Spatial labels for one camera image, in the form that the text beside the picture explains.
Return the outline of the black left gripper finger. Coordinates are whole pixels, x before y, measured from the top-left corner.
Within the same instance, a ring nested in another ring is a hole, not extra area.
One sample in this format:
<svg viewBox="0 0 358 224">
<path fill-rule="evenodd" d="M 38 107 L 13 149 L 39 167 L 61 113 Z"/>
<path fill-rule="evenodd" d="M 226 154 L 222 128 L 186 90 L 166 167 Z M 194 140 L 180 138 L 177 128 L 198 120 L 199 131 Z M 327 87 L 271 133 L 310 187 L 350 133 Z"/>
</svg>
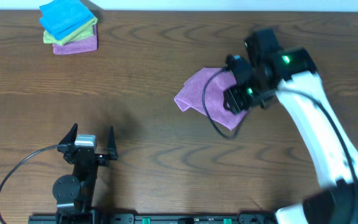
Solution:
<svg viewBox="0 0 358 224">
<path fill-rule="evenodd" d="M 115 142 L 113 126 L 111 126 L 110 130 L 109 130 L 109 136 L 108 136 L 108 142 L 107 142 L 106 148 L 108 151 L 109 159 L 117 160 L 118 153 L 117 153 L 117 147 L 116 147 L 116 142 Z"/>
<path fill-rule="evenodd" d="M 59 142 L 59 145 L 71 145 L 74 144 L 78 131 L 78 124 L 75 123 L 65 137 Z"/>
</svg>

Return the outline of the purple microfiber cloth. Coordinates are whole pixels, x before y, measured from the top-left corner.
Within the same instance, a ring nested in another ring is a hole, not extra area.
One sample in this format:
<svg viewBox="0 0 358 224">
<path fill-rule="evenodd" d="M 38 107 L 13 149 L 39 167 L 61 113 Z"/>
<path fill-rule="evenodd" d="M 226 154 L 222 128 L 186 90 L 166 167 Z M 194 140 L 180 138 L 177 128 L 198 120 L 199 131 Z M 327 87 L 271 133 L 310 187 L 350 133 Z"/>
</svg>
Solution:
<svg viewBox="0 0 358 224">
<path fill-rule="evenodd" d="M 224 90 L 236 84 L 230 72 L 220 72 L 220 68 L 202 68 L 185 83 L 183 88 L 174 97 L 179 109 L 186 111 L 190 108 L 209 114 L 211 119 L 227 129 L 233 130 L 247 114 L 239 114 L 225 110 Z"/>
</svg>

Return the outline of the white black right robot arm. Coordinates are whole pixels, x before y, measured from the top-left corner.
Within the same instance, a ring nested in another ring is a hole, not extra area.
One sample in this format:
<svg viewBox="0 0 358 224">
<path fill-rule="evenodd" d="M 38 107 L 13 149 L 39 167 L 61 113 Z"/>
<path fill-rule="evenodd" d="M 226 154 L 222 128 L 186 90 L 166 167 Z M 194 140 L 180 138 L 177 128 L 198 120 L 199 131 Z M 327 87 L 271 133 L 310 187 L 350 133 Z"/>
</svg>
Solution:
<svg viewBox="0 0 358 224">
<path fill-rule="evenodd" d="M 226 59 L 236 84 L 224 92 L 224 108 L 239 114 L 277 98 L 304 140 L 322 189 L 278 209 L 277 223 L 358 223 L 358 151 L 329 104 L 309 53 L 282 48 L 271 29 L 253 32 L 244 44 L 247 58 Z"/>
</svg>

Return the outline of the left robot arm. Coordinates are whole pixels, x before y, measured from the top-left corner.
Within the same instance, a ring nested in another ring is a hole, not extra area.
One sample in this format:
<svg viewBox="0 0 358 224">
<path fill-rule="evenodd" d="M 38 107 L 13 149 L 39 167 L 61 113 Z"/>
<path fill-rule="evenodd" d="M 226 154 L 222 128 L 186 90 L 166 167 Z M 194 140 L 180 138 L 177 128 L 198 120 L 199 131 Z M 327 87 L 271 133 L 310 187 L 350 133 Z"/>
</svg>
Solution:
<svg viewBox="0 0 358 224">
<path fill-rule="evenodd" d="M 55 218 L 57 223 L 98 223 L 98 212 L 92 208 L 94 188 L 98 168 L 107 167 L 118 157 L 114 128 L 109 130 L 106 154 L 96 153 L 96 136 L 77 134 L 77 130 L 78 125 L 74 124 L 59 142 L 58 152 L 73 166 L 73 172 L 59 177 L 53 185 Z"/>
</svg>

